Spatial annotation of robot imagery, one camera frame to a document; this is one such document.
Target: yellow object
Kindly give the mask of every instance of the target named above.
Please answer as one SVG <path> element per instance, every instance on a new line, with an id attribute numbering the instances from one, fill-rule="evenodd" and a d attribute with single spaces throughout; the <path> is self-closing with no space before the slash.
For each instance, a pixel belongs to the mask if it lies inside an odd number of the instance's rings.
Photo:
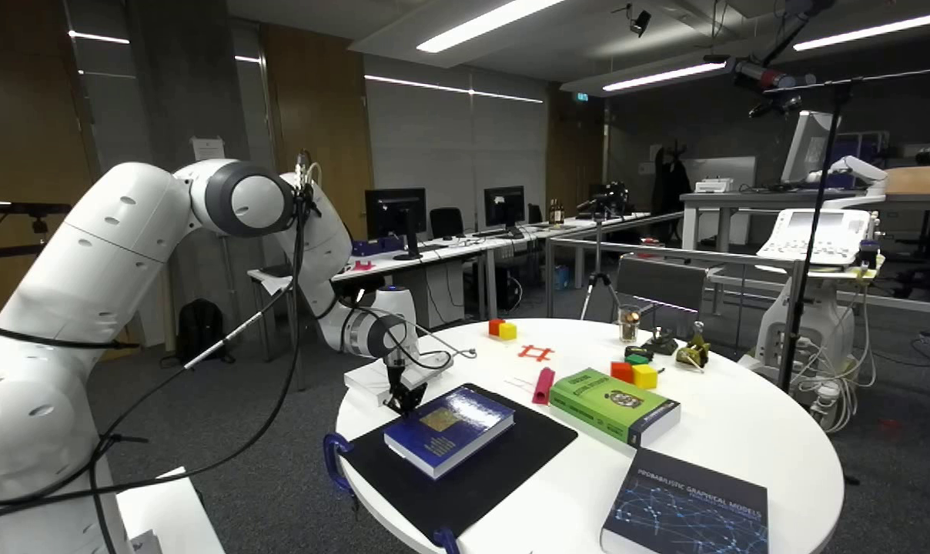
<path id="1" fill-rule="evenodd" d="M 503 323 L 499 323 L 499 339 L 504 339 L 504 342 L 517 339 L 517 323 L 503 321 Z"/>
<path id="2" fill-rule="evenodd" d="M 657 370 L 650 364 L 634 366 L 634 384 L 653 392 L 657 389 Z"/>

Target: fluorescent light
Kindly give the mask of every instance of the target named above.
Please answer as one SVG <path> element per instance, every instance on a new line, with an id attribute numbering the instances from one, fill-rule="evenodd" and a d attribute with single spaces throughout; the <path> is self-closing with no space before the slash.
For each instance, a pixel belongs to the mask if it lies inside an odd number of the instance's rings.
<path id="1" fill-rule="evenodd" d="M 259 56 L 237 56 L 239 63 L 264 63 Z"/>
<path id="2" fill-rule="evenodd" d="M 430 92 L 450 92 L 450 95 L 478 95 L 478 97 L 499 97 L 499 100 L 520 100 L 520 103 L 544 103 L 531 95 L 503 95 L 488 88 L 466 88 L 466 87 L 443 87 L 443 82 L 423 82 L 423 79 L 399 79 L 384 73 L 363 73 L 370 82 L 389 82 L 389 87 L 408 87 L 408 88 L 430 88 Z"/>
<path id="3" fill-rule="evenodd" d="M 646 73 L 646 77 L 632 77 L 632 79 L 616 79 L 616 82 L 607 82 L 604 92 L 616 92 L 616 88 L 639 88 L 639 87 L 653 87 L 653 82 L 665 82 L 665 79 L 682 79 L 682 77 L 691 77 L 691 73 L 711 73 L 711 71 L 719 71 L 719 63 L 687 63 L 687 67 L 675 67 L 675 71 L 661 71 L 661 73 Z"/>
<path id="4" fill-rule="evenodd" d="M 560 0 L 510 0 L 510 3 L 499 5 L 499 8 L 488 8 L 488 12 L 478 14 L 478 19 L 463 22 L 459 28 L 450 28 L 450 30 L 443 30 L 443 34 L 419 42 L 415 49 L 420 49 L 420 53 L 443 53 L 443 49 L 453 49 L 453 45 L 459 45 L 466 41 L 475 41 L 479 34 L 504 28 L 504 25 L 510 25 L 517 19 L 526 19 L 526 14 L 538 12 L 538 8 L 549 8 L 553 3 L 560 3 Z"/>
<path id="5" fill-rule="evenodd" d="M 832 37 L 818 37 L 818 41 L 802 41 L 802 42 L 794 42 L 794 49 L 797 53 L 826 49 L 826 45 L 834 45 L 834 42 L 852 42 L 852 41 L 900 34 L 900 30 L 926 28 L 926 25 L 930 25 L 930 14 L 900 19 L 900 22 L 888 22 L 888 25 L 873 25 L 873 28 L 860 28 L 860 30 L 832 34 Z"/>
<path id="6" fill-rule="evenodd" d="M 74 41 L 92 41 L 92 42 L 128 42 L 127 37 L 109 37 L 109 34 L 82 34 L 82 30 L 74 30 L 74 28 L 67 28 L 67 37 L 74 37 Z"/>

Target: computer monitor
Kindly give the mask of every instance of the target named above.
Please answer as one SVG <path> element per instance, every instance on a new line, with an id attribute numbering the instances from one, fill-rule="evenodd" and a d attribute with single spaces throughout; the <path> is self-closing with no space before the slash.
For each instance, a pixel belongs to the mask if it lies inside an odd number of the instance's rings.
<path id="1" fill-rule="evenodd" d="M 510 189 L 486 189 L 486 225 L 504 225 L 504 232 L 517 232 L 517 220 L 523 220 L 523 185 Z"/>
<path id="2" fill-rule="evenodd" d="M 792 151 L 786 155 L 778 181 L 787 189 L 808 185 L 806 175 L 826 166 L 826 149 L 832 131 L 832 115 L 799 112 Z"/>
<path id="3" fill-rule="evenodd" d="M 366 192 L 370 237 L 399 235 L 405 237 L 405 256 L 419 256 L 415 235 L 428 228 L 423 189 L 373 189 Z"/>

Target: white wall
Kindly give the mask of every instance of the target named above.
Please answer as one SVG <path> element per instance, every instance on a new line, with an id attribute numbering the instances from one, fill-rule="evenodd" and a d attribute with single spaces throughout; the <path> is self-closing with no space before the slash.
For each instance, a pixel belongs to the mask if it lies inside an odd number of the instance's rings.
<path id="1" fill-rule="evenodd" d="M 384 59 L 366 59 L 366 73 L 543 97 L 528 103 L 366 79 L 370 189 L 428 189 L 428 208 L 459 205 L 466 228 L 483 228 L 483 189 L 523 185 L 526 203 L 544 203 L 544 82 Z"/>

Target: book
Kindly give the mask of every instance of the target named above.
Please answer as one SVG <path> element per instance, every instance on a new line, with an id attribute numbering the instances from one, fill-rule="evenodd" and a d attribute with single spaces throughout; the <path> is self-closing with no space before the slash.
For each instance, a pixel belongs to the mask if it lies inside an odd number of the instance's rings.
<path id="1" fill-rule="evenodd" d="M 680 420 L 676 399 L 598 370 L 582 370 L 553 380 L 551 405 L 628 447 L 650 447 L 653 437 Z"/>
<path id="2" fill-rule="evenodd" d="M 439 479 L 515 423 L 515 405 L 459 384 L 381 431 L 390 451 Z"/>
<path id="3" fill-rule="evenodd" d="M 766 554 L 766 490 L 675 454 L 637 449 L 600 529 L 600 549 L 607 554 Z"/>

